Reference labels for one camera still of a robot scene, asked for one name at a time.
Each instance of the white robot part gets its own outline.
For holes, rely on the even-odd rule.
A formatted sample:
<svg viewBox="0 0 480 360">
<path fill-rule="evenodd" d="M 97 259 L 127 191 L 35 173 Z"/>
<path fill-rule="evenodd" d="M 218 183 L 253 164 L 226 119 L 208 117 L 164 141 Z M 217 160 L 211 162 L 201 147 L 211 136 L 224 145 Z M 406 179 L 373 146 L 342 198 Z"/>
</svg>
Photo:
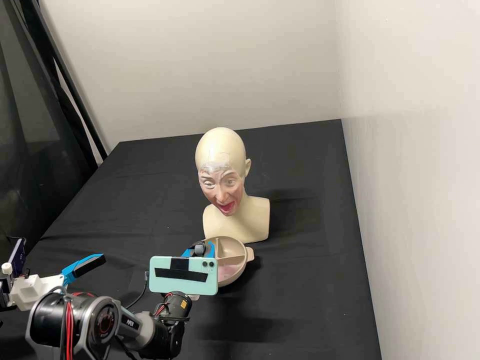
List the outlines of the white robot part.
<svg viewBox="0 0 480 360">
<path fill-rule="evenodd" d="M 41 296 L 63 284 L 63 275 L 16 277 L 10 292 L 10 305 L 16 305 L 20 311 L 29 311 Z"/>
<path fill-rule="evenodd" d="M 9 262 L 4 262 L 2 265 L 1 265 L 1 272 L 4 274 L 4 275 L 11 275 L 13 273 L 14 269 L 12 267 L 12 264 L 9 263 Z"/>
</svg>

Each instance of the smartphone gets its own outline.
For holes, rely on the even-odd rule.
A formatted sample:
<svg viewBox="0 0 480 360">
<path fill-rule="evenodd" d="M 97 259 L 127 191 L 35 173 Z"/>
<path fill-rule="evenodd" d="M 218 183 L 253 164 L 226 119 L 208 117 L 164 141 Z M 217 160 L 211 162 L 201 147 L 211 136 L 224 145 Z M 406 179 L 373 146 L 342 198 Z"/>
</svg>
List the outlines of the smartphone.
<svg viewBox="0 0 480 360">
<path fill-rule="evenodd" d="M 152 256 L 148 286 L 152 293 L 179 291 L 188 295 L 215 295 L 219 290 L 217 259 Z"/>
</svg>

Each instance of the mannequin mouth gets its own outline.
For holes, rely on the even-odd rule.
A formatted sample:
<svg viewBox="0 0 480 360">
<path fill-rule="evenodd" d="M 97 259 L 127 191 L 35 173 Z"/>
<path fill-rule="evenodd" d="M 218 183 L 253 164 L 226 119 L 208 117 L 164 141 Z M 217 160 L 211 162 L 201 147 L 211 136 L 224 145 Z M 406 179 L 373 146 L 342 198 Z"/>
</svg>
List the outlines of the mannequin mouth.
<svg viewBox="0 0 480 360">
<path fill-rule="evenodd" d="M 217 204 L 217 205 L 222 213 L 228 214 L 234 209 L 235 201 L 232 201 L 226 205 L 220 205 L 220 204 Z"/>
</svg>

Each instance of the black cable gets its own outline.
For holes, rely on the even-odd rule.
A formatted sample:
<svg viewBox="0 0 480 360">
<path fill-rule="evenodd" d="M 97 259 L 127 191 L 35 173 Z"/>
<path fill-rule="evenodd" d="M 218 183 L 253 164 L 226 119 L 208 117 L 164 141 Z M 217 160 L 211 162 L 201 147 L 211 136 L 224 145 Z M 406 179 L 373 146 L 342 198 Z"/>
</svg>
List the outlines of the black cable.
<svg viewBox="0 0 480 360">
<path fill-rule="evenodd" d="M 120 338 L 118 337 L 118 335 L 115 335 L 115 339 L 118 341 L 118 343 L 120 344 L 121 348 L 123 349 L 123 351 L 125 352 L 125 354 L 132 360 L 137 360 L 137 358 L 130 352 L 129 349 L 127 349 L 127 347 L 125 346 L 125 344 L 122 342 L 122 340 L 120 340 Z"/>
<path fill-rule="evenodd" d="M 55 290 L 62 290 L 63 294 L 67 293 L 67 289 L 63 286 L 55 286 L 53 289 L 51 289 L 48 293 L 53 293 Z"/>
<path fill-rule="evenodd" d="M 145 271 L 145 283 L 143 284 L 143 290 L 141 291 L 141 294 L 130 305 L 126 306 L 125 309 L 131 308 L 133 305 L 137 303 L 137 301 L 139 301 L 142 298 L 142 296 L 145 294 L 145 290 L 147 290 L 148 281 L 149 281 L 149 272 Z"/>
<path fill-rule="evenodd" d="M 152 319 L 156 321 L 163 321 L 163 320 L 180 321 L 180 322 L 190 321 L 189 317 L 173 317 L 173 316 L 154 316 Z"/>
</svg>

